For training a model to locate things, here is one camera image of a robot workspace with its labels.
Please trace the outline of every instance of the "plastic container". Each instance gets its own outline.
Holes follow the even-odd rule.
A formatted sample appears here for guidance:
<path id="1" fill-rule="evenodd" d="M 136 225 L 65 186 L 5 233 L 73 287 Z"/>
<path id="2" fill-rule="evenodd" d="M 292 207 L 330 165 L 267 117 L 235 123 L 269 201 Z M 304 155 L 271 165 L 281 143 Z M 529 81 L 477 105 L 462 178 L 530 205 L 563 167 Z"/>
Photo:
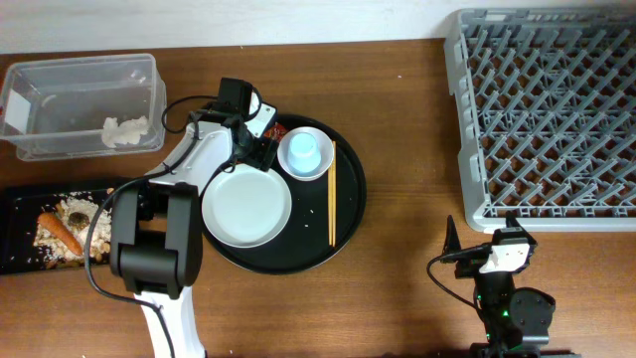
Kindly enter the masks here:
<path id="1" fill-rule="evenodd" d="M 459 12 L 444 52 L 466 221 L 636 231 L 636 15 Z"/>
<path id="2" fill-rule="evenodd" d="M 149 54 L 14 64 L 0 96 L 0 139 L 26 161 L 82 158 L 159 150 L 166 88 Z M 145 116 L 137 144 L 106 146 L 105 119 Z"/>

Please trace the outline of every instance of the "small plastic cup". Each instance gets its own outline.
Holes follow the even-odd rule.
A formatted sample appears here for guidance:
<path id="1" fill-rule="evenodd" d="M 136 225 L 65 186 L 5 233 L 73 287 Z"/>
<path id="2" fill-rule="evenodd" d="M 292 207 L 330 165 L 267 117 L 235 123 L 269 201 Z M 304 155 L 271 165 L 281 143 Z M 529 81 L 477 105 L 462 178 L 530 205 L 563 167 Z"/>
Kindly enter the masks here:
<path id="1" fill-rule="evenodd" d="M 309 133 L 296 133 L 289 141 L 287 162 L 296 174 L 307 174 L 320 165 L 320 150 L 316 138 Z"/>

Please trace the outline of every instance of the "white plate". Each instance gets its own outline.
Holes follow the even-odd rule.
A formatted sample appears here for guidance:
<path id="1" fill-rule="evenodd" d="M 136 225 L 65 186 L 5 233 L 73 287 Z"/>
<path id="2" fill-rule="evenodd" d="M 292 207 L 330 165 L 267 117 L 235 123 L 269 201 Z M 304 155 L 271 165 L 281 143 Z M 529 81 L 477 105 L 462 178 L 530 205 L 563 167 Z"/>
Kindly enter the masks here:
<path id="1" fill-rule="evenodd" d="M 291 141 L 291 137 L 294 133 L 309 133 L 316 138 L 316 143 L 318 144 L 318 149 L 320 150 L 320 164 L 318 164 L 318 168 L 310 171 L 307 174 L 298 175 L 295 174 L 293 170 L 289 167 L 289 163 L 287 163 L 287 153 L 289 152 L 289 142 Z M 334 147 L 331 143 L 331 138 L 325 132 L 318 128 L 314 127 L 298 127 L 289 131 L 282 137 L 280 144 L 278 145 L 278 151 L 276 152 L 276 156 L 278 157 L 278 163 L 280 163 L 280 167 L 287 172 L 287 174 L 291 175 L 292 178 L 298 179 L 300 181 L 312 181 L 320 178 L 327 169 L 331 166 L 331 163 L 334 161 Z"/>
<path id="2" fill-rule="evenodd" d="M 203 221 L 220 242 L 240 249 L 273 239 L 291 214 L 287 183 L 273 170 L 246 164 L 212 180 L 202 203 Z"/>

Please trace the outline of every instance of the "clear plastic container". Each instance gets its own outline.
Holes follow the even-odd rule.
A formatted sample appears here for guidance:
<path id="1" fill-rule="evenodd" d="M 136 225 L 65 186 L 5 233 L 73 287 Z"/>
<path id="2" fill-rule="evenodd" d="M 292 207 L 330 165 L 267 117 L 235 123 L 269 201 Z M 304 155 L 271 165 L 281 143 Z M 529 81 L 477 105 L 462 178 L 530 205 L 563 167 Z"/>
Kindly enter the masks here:
<path id="1" fill-rule="evenodd" d="M 26 161 L 156 151 L 165 106 L 166 87 L 149 54 L 14 64 L 0 96 L 0 139 Z M 102 141 L 107 117 L 121 124 L 141 116 L 148 130 L 138 143 Z"/>

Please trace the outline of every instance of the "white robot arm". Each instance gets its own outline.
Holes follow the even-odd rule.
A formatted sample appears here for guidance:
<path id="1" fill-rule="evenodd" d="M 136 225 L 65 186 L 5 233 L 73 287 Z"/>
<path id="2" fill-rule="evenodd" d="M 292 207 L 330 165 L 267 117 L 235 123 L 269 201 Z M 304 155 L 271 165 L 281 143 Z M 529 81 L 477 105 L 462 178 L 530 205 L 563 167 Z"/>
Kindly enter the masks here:
<path id="1" fill-rule="evenodd" d="M 192 301 L 192 284 L 201 267 L 203 249 L 199 198 L 215 173 L 228 163 L 241 160 L 269 169 L 277 142 L 263 135 L 275 114 L 276 109 L 261 102 L 250 84 L 222 79 L 217 102 L 191 112 L 196 123 L 187 126 L 181 142 L 148 174 L 161 173 L 177 162 L 179 166 L 115 198 L 110 268 L 123 278 L 136 299 L 160 307 L 160 313 L 142 307 L 155 357 L 171 356 L 168 339 L 175 357 L 206 355 L 197 334 Z M 168 221 L 165 233 L 139 229 L 138 221 L 161 213 Z"/>

